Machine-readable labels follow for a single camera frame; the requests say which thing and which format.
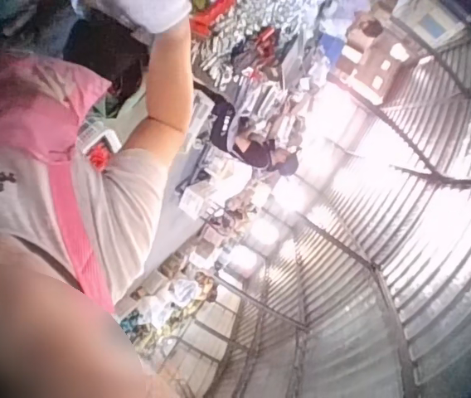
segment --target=corrugated metal wall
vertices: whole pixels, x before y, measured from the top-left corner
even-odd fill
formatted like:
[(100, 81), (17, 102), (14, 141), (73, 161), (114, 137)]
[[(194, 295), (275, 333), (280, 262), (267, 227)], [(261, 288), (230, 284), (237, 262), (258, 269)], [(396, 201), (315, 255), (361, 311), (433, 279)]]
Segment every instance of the corrugated metal wall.
[[(471, 41), (443, 57), (471, 87)], [(404, 70), (382, 110), (438, 171), (471, 177), (471, 98), (435, 61)], [(387, 167), (425, 169), (376, 117), (358, 133), (341, 143), (366, 158), (334, 159), (341, 167), (309, 209), (313, 225), (296, 222), (295, 245), (286, 236), (260, 274), (261, 301), (310, 333), (271, 316), (260, 325), (245, 304), (240, 324), (257, 332), (257, 359), (233, 354), (214, 396), (471, 397), (471, 186)]]

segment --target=pink cloth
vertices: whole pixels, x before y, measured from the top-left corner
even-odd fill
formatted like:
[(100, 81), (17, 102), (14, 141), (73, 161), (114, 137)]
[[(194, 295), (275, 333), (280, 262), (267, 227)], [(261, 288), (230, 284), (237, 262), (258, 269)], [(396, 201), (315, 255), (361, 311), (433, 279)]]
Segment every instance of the pink cloth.
[(35, 56), (0, 54), (0, 147), (48, 166), (55, 216), (84, 293), (114, 311), (103, 270), (80, 215), (71, 177), (77, 134), (110, 83), (82, 66)]

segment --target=gloved hand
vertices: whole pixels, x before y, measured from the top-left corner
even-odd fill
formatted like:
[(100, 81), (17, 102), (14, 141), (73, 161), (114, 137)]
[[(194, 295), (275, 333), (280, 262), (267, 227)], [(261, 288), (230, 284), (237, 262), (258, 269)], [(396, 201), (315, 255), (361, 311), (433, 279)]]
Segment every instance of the gloved hand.
[(171, 29), (192, 10), (189, 0), (85, 0), (84, 2), (120, 22), (130, 21), (136, 27), (144, 28), (151, 33), (161, 33)]

